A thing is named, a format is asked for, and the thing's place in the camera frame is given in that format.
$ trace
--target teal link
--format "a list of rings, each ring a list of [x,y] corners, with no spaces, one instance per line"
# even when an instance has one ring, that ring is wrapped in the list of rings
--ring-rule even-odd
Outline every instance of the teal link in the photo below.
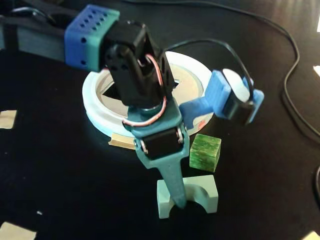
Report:
[[[150,116],[143,116],[140,110],[136,108],[132,107],[128,110],[128,119],[131,121],[141,122],[149,117]],[[172,128],[179,128],[181,130],[183,135],[183,147],[181,150],[157,159],[149,158],[142,149],[142,138]],[[144,127],[127,127],[127,130],[131,131],[135,136],[135,152],[142,164],[147,169],[157,168],[159,170],[170,192],[172,200],[179,208],[184,208],[187,199],[180,162],[181,159],[189,156],[190,140],[189,135],[185,130],[184,123],[182,122],[182,115],[176,100],[172,98],[167,102],[164,114],[153,124]]]

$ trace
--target white u-shaped holder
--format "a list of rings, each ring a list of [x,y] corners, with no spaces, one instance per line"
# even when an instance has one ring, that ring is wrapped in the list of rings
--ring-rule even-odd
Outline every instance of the white u-shaped holder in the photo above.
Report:
[[[200,204],[208,214],[216,213],[218,208],[218,191],[213,175],[183,178],[186,199]],[[156,197],[160,219],[169,218],[175,205],[164,180],[157,181]]]

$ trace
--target robotic arm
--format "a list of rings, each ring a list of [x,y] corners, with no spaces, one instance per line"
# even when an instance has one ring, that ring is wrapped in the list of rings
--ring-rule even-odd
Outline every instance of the robotic arm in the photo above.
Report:
[[[78,13],[39,0],[16,2],[14,9],[11,0],[0,3],[0,49],[88,71],[108,67],[122,103],[129,106],[123,125],[135,137],[138,158],[147,169],[159,169],[180,208],[187,203],[180,161],[189,155],[187,128],[193,119],[214,111],[249,123],[263,100],[258,90],[250,99],[239,99],[231,78],[213,71],[205,97],[179,107],[166,54],[144,24],[120,22],[118,11],[96,5]]]

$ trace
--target green wooden block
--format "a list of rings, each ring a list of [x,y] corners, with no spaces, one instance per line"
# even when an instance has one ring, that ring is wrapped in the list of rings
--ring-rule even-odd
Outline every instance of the green wooden block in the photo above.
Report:
[[[197,134],[190,150],[191,168],[215,172],[220,157],[221,139]]]

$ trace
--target blue 3d-printed part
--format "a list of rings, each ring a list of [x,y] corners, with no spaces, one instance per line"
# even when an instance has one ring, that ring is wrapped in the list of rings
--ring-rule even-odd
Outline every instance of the blue 3d-printed part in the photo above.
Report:
[[[242,82],[248,88],[245,78]],[[184,102],[179,106],[186,128],[192,129],[194,127],[193,121],[196,117],[212,112],[214,112],[218,118],[228,119],[224,114],[224,107],[231,92],[232,89],[225,76],[220,71],[213,70],[204,96]],[[254,110],[248,120],[249,123],[253,121],[264,97],[262,91],[257,89],[253,91]]]
[[[110,27],[119,20],[116,10],[87,5],[69,24],[64,34],[65,63],[76,68],[99,72],[100,47]]]

